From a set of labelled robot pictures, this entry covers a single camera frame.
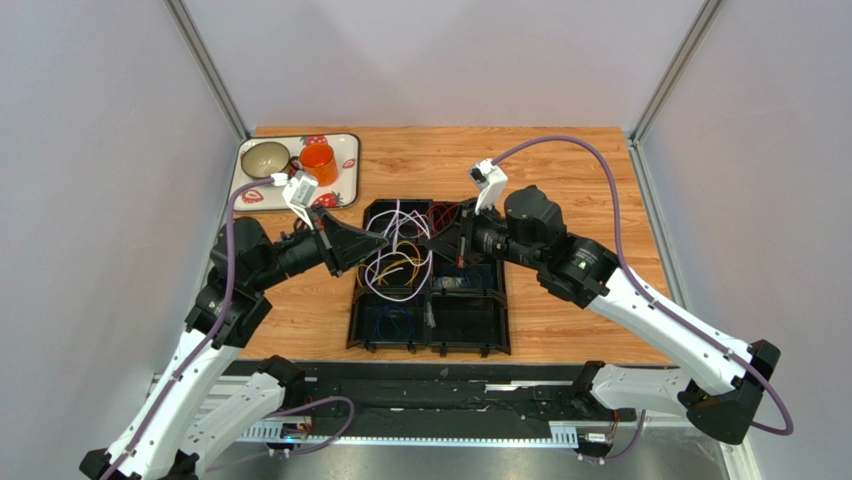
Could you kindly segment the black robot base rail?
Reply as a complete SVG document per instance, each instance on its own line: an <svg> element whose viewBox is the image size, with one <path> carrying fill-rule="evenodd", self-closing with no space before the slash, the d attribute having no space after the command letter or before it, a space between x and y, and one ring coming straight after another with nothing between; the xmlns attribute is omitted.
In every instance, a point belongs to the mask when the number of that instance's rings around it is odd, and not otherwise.
<svg viewBox="0 0 852 480"><path fill-rule="evenodd" d="M307 413L313 438L345 440L549 440L560 422L608 430L634 423L573 383L579 365L299 361L296 397L327 399Z"/></svg>

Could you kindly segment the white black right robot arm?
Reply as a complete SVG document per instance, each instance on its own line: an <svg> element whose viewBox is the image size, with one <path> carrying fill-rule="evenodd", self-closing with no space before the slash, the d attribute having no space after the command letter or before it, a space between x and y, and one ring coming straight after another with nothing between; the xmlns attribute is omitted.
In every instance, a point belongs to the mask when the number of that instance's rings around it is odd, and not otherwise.
<svg viewBox="0 0 852 480"><path fill-rule="evenodd" d="M427 247L463 267L499 260L529 268L549 294L620 324L674 363L661 370L589 361L580 389L609 410L682 416L719 442L744 441L770 391L777 346L746 342L699 320L614 251L571 233L561 207L535 186L511 193L502 212L475 206L473 199L462 202Z"/></svg>

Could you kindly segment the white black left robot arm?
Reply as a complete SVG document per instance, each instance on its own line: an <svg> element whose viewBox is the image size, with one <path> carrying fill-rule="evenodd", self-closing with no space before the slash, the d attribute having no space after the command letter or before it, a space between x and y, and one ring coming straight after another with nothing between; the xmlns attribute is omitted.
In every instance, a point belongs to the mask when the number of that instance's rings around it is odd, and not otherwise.
<svg viewBox="0 0 852 480"><path fill-rule="evenodd" d="M198 479L242 434L281 407L300 408L305 373L274 355L204 416L212 388L272 309L265 292L314 267L335 277L388 246L388 239L342 223L324 207L306 226L273 241L253 217L228 221L211 251L198 293L166 370L127 429L80 464L89 479Z"/></svg>

